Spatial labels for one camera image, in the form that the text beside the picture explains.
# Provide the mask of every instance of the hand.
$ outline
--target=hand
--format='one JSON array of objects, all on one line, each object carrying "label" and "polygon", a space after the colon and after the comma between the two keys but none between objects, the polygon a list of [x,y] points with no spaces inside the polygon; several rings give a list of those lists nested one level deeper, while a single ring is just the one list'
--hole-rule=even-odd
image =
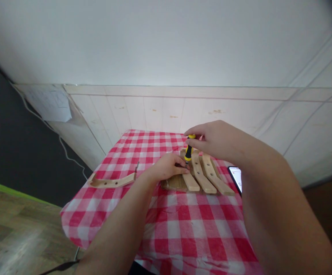
[{"label": "hand", "polygon": [[226,161],[244,158],[244,151],[257,139],[222,121],[216,120],[199,124],[185,132],[185,136],[195,134],[195,139],[187,139],[186,143],[207,154]]},{"label": "hand", "polygon": [[176,167],[179,164],[186,167],[185,161],[178,155],[168,153],[163,155],[147,172],[151,173],[156,181],[166,180],[174,175],[190,173],[187,168]]}]

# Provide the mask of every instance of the red and white checkered tablecloth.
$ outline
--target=red and white checkered tablecloth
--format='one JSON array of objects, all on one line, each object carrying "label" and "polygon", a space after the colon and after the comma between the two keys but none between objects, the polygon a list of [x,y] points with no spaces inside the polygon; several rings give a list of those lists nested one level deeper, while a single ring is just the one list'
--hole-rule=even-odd
[{"label": "red and white checkered tablecloth", "polygon": [[[123,178],[139,161],[139,176],[168,152],[185,146],[182,134],[129,130],[96,169],[97,178]],[[234,197],[162,190],[158,184],[147,213],[143,240],[135,260],[161,274],[261,274],[242,216],[242,199],[226,163],[215,160]],[[61,211],[68,238],[87,248],[131,184],[96,189],[85,184]]]}]

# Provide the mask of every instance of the smartphone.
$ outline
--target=smartphone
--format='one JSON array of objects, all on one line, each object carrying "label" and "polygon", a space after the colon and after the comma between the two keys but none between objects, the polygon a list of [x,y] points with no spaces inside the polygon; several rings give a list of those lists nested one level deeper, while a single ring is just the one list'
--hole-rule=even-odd
[{"label": "smartphone", "polygon": [[229,166],[227,169],[232,177],[232,180],[234,181],[236,188],[242,196],[241,170],[236,166]]}]

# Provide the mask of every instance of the wooden floor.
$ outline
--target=wooden floor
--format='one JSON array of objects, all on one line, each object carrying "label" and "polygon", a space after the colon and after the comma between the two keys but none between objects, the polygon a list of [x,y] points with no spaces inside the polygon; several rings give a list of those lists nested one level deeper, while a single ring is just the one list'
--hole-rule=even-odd
[{"label": "wooden floor", "polygon": [[77,247],[64,235],[60,210],[0,192],[0,274],[40,274],[73,260]]}]

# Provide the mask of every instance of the yellow and black screwdriver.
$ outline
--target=yellow and black screwdriver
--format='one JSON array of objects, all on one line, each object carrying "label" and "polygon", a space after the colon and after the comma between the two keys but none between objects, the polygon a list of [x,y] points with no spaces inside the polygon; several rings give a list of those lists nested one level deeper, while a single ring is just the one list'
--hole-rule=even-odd
[{"label": "yellow and black screwdriver", "polygon": [[[195,138],[195,135],[188,135],[188,139],[190,139],[190,138]],[[189,161],[192,160],[192,153],[193,153],[193,147],[188,145],[188,147],[186,148],[185,156],[184,156],[186,165],[188,165]]]}]

